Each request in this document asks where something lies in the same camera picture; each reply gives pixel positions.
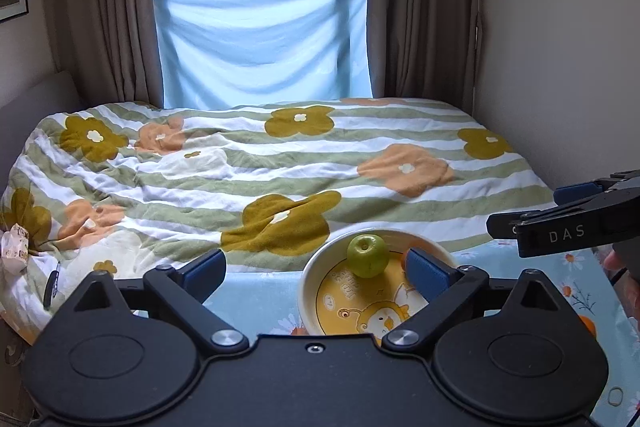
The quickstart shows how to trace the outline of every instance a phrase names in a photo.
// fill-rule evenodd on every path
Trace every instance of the blue sheet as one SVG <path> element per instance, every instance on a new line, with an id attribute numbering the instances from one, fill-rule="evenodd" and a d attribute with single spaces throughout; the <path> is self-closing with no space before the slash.
<path id="1" fill-rule="evenodd" d="M 366 0 L 154 0 L 164 106 L 371 96 Z"/>
<path id="2" fill-rule="evenodd" d="M 640 338 L 590 250 L 572 252 L 571 257 L 559 253 L 521 259 L 515 241 L 492 241 L 453 255 L 461 264 L 481 267 L 492 277 L 517 278 L 530 267 L 544 271 L 576 312 L 593 321 L 607 355 L 609 381 L 593 418 L 603 427 L 626 425 L 640 403 Z M 205 306 L 252 342 L 258 333 L 300 333 L 303 325 L 296 302 L 300 274 L 227 273 Z"/>

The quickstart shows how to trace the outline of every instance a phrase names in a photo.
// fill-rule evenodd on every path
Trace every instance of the human hand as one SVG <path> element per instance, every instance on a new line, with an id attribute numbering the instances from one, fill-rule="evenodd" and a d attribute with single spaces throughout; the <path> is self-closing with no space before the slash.
<path id="1" fill-rule="evenodd" d="M 622 270 L 625 267 L 622 259 L 614 251 L 607 255 L 603 265 L 607 270 Z M 622 276 L 621 284 L 626 303 L 630 306 L 630 312 L 640 323 L 640 284 L 632 279 L 628 272 Z"/>

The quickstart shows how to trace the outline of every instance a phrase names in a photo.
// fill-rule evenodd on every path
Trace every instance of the bed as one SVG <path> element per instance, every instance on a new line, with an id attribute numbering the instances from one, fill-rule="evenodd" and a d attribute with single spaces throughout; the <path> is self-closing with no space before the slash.
<path id="1" fill-rule="evenodd" d="M 229 271 L 299 271 L 328 238 L 363 227 L 456 251 L 489 240 L 488 214 L 551 201 L 502 137 L 441 102 L 58 113 L 28 137 L 2 197 L 0 223 L 25 227 L 33 253 L 23 274 L 0 278 L 2 315 L 33 342 L 94 269 L 140 277 L 221 247 Z"/>

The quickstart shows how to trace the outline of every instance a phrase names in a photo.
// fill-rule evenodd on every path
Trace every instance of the bowl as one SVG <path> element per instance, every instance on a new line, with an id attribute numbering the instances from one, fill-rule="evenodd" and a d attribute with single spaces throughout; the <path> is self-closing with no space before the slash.
<path id="1" fill-rule="evenodd" d="M 385 272 L 370 279 L 354 276 L 346 265 L 347 246 L 363 233 L 379 235 L 391 253 Z M 402 255 L 413 247 L 458 266 L 438 243 L 402 230 L 358 230 L 322 245 L 306 264 L 298 288 L 298 309 L 309 334 L 372 333 L 380 342 L 426 305 L 401 267 Z"/>

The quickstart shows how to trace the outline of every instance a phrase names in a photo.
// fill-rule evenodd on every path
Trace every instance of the white wall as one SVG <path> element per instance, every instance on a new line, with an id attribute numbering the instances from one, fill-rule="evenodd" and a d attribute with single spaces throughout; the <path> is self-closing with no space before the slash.
<path id="1" fill-rule="evenodd" d="M 29 13 L 0 23 L 0 106 L 54 72 L 42 0 Z"/>
<path id="2" fill-rule="evenodd" d="M 551 186 L 640 169 L 640 0 L 483 0 L 475 116 Z"/>

